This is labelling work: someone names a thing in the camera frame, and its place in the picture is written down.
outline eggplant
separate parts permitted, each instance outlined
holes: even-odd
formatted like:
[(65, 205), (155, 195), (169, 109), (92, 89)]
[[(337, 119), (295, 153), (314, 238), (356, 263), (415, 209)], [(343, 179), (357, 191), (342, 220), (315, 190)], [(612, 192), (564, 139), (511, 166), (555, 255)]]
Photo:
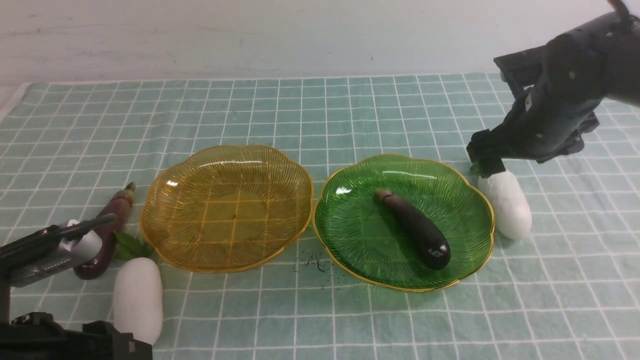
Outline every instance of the eggplant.
[(432, 270), (444, 269), (451, 260), (451, 248), (438, 227), (420, 210), (390, 190), (376, 189), (374, 193), (391, 211), (422, 262)]
[(74, 273), (82, 280), (93, 280), (100, 277), (109, 268), (116, 251), (115, 233), (122, 232), (131, 214), (135, 200), (136, 183), (129, 183), (126, 188), (117, 192), (96, 217), (107, 214), (116, 215), (114, 222), (97, 226), (95, 231), (102, 239), (102, 247), (98, 254), (86, 263), (74, 267)]

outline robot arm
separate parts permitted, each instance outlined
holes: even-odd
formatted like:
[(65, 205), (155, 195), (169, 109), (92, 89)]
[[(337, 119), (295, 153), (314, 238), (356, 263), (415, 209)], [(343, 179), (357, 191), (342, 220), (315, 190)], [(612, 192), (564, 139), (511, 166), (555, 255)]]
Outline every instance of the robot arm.
[(581, 151), (605, 98), (640, 106), (640, 19), (620, 0), (612, 5), (615, 12), (544, 46), (494, 60), (515, 102), (503, 123), (467, 145), (481, 176), (504, 171), (504, 158), (544, 163)]

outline glass plate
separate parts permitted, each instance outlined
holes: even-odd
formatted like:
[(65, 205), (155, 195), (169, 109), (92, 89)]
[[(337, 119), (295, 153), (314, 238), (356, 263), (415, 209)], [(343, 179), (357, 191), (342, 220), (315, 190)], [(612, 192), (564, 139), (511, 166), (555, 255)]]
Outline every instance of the glass plate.
[(151, 184), (140, 228), (169, 264), (193, 272), (259, 266), (307, 228), (313, 182), (267, 146), (204, 149)]
[[(418, 258), (391, 212), (374, 200), (385, 188), (421, 210), (451, 247), (443, 270)], [(445, 288), (473, 274), (493, 251), (493, 209), (455, 169), (432, 160), (377, 155), (343, 168), (324, 184), (314, 228), (345, 271), (378, 286), (420, 292)]]

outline green plate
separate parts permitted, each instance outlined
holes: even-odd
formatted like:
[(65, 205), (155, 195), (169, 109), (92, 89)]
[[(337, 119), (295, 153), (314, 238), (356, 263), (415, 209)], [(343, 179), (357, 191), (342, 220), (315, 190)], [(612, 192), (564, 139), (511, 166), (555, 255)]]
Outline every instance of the green plate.
[[(451, 262), (434, 271), (374, 190), (386, 188), (421, 210), (444, 234)], [(493, 251), (493, 209), (455, 169), (432, 160), (377, 155), (343, 168), (324, 184), (314, 208), (316, 234), (329, 256), (365, 282), (407, 292), (442, 289), (473, 274)]]

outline yellow plate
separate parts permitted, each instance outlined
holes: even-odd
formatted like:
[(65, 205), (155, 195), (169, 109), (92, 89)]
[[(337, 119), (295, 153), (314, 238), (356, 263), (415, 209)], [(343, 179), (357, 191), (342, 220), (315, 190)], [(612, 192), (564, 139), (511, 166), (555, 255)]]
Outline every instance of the yellow plate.
[(204, 149), (151, 184), (140, 228), (169, 264), (238, 272), (283, 251), (311, 220), (313, 182), (262, 145)]

